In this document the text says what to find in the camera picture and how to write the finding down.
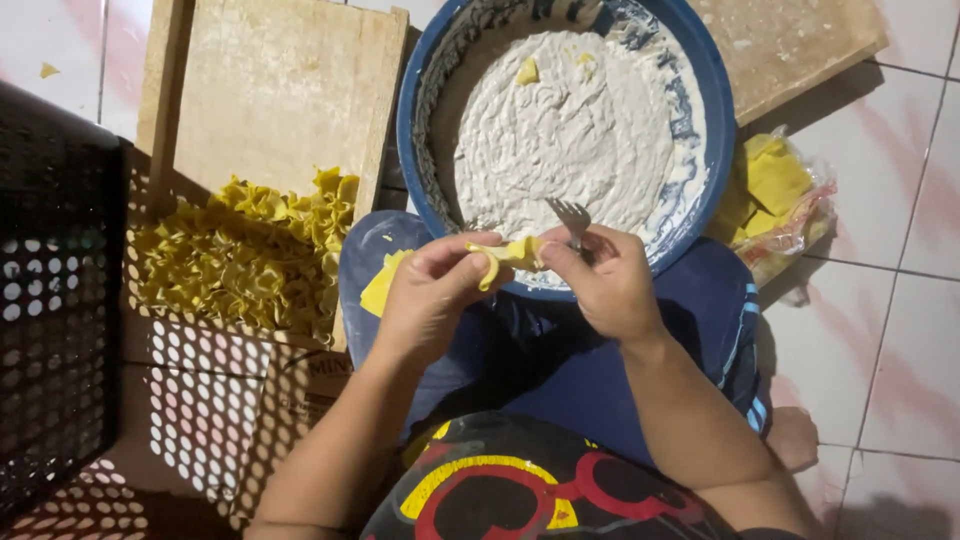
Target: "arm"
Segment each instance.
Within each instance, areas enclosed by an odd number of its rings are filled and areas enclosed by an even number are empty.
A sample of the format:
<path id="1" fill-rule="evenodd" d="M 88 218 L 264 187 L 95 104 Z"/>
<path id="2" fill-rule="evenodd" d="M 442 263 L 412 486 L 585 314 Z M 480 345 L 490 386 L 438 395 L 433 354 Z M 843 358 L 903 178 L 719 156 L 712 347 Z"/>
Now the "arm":
<path id="1" fill-rule="evenodd" d="M 563 240 L 563 232 L 546 237 Z M 584 242 L 596 255 L 592 267 L 559 242 L 545 244 L 540 256 L 577 294 L 593 327 L 619 340 L 644 439 L 660 471 L 736 530 L 815 535 L 793 479 L 663 326 L 640 239 L 591 226 Z"/>
<path id="2" fill-rule="evenodd" d="M 335 540 L 362 527 L 386 477 L 414 392 L 426 367 L 449 346 L 468 304 L 493 294 L 477 288 L 489 262 L 467 242 L 496 245 L 495 233 L 441 238 L 397 268 L 370 355 L 343 394 L 267 483 L 248 540 Z"/>

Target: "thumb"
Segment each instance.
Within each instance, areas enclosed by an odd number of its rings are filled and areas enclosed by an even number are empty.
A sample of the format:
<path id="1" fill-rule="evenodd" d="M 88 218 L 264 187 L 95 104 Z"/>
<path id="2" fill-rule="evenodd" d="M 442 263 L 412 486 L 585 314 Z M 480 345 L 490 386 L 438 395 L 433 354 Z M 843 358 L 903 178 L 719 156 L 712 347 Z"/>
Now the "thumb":
<path id="1" fill-rule="evenodd" d="M 478 291 L 480 281 L 490 270 L 490 260 L 486 254 L 471 253 L 450 269 L 445 276 L 437 280 L 437 287 L 444 299 L 460 302 Z"/>
<path id="2" fill-rule="evenodd" d="M 578 288 L 590 287 L 597 275 L 577 252 L 560 242 L 547 242 L 540 248 L 540 260 L 547 269 L 553 270 L 576 292 Z"/>

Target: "foot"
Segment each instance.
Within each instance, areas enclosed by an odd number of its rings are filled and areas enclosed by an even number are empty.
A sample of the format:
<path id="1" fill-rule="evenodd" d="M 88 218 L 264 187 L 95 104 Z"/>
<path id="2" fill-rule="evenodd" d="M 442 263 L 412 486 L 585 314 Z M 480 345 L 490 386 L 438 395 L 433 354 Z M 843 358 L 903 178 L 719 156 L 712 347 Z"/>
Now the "foot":
<path id="1" fill-rule="evenodd" d="M 805 471 L 817 463 L 817 427 L 806 409 L 795 406 L 775 408 L 766 442 L 791 473 Z"/>

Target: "fork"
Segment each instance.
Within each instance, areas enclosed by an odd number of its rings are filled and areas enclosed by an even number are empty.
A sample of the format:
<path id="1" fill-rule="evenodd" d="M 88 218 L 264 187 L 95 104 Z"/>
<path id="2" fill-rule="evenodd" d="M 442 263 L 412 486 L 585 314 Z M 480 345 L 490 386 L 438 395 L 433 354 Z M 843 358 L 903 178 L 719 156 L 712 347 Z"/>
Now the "fork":
<path id="1" fill-rule="evenodd" d="M 590 226 L 590 214 L 587 209 L 577 203 L 568 203 L 551 197 L 544 200 L 547 205 L 550 205 L 553 213 L 557 214 L 567 230 L 570 231 L 570 247 L 584 256 L 587 252 L 583 245 L 584 233 Z"/>

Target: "wooden cutting board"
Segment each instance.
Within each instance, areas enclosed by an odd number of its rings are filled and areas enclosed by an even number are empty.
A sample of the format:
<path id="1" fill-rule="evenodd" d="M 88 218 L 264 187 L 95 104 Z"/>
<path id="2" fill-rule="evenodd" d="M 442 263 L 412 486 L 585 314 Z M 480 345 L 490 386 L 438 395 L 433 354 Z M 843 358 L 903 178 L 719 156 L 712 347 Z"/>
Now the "wooden cutting board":
<path id="1" fill-rule="evenodd" d="M 168 215 L 172 195 L 205 203 L 231 174 L 310 195 L 315 165 L 358 175 L 354 220 L 372 211 L 407 22 L 405 10 L 320 0 L 155 0 L 133 150 L 131 225 Z M 282 331 L 138 310 L 322 347 Z M 343 351 L 339 318 L 338 309 L 334 349 Z"/>
<path id="2" fill-rule="evenodd" d="M 874 0 L 688 0 L 730 75 L 741 126 L 886 48 Z"/>

